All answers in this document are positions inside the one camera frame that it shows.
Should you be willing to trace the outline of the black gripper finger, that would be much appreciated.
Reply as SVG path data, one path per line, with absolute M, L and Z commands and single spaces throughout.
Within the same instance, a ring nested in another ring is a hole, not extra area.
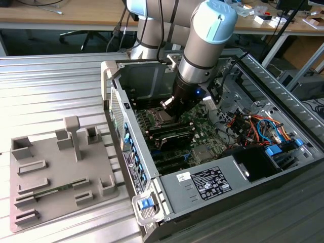
M 160 105 L 169 116 L 177 116 L 177 101 L 175 97 L 170 97 L 167 100 L 162 100 L 160 102 Z

